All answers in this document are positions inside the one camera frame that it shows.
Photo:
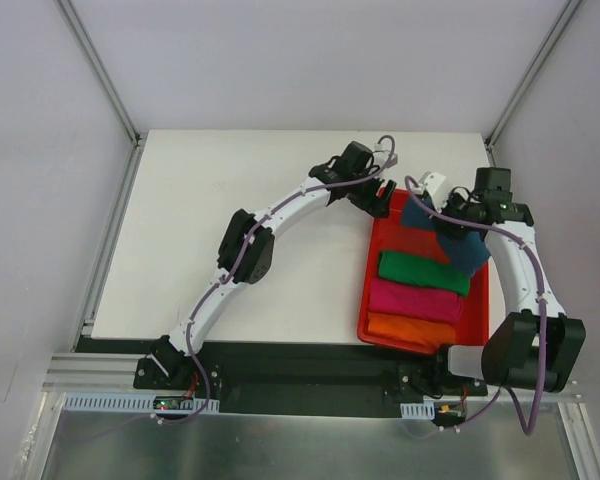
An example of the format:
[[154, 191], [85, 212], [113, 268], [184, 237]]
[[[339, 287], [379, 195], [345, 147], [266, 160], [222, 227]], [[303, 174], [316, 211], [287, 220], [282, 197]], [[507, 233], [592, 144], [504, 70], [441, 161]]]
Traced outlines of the blue t shirt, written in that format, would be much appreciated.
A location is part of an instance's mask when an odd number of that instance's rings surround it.
[[403, 227], [434, 232], [451, 266], [467, 277], [473, 277], [490, 258], [480, 234], [469, 231], [460, 238], [457, 232], [452, 230], [454, 224], [443, 222], [437, 225], [436, 221], [436, 218], [430, 218], [413, 200], [407, 199], [402, 209], [400, 224]]

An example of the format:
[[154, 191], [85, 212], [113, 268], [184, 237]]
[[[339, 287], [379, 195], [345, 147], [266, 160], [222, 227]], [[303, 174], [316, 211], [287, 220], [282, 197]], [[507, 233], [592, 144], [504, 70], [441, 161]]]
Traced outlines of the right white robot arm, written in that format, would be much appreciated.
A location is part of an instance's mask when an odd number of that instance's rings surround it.
[[467, 196], [438, 172], [422, 179], [440, 239], [465, 240], [475, 233], [496, 265], [506, 316], [480, 354], [452, 347], [448, 359], [430, 369], [432, 387], [453, 394], [477, 360], [487, 384], [533, 390], [539, 376], [547, 392], [564, 389], [586, 338], [582, 320], [567, 316], [538, 258], [529, 207], [511, 192], [511, 172], [481, 167]]

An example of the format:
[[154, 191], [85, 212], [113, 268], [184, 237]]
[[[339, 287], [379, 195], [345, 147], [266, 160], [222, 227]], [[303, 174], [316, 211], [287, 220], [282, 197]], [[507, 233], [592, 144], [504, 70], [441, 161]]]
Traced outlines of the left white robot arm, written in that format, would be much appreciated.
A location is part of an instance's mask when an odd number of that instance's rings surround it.
[[373, 148], [357, 141], [308, 176], [277, 203], [250, 213], [237, 210], [218, 248], [208, 289], [170, 333], [154, 340], [136, 366], [133, 387], [191, 390], [208, 375], [196, 355], [231, 301], [269, 272], [276, 240], [306, 216], [347, 199], [373, 218], [386, 218], [396, 183], [381, 175], [395, 166], [396, 142], [383, 135]]

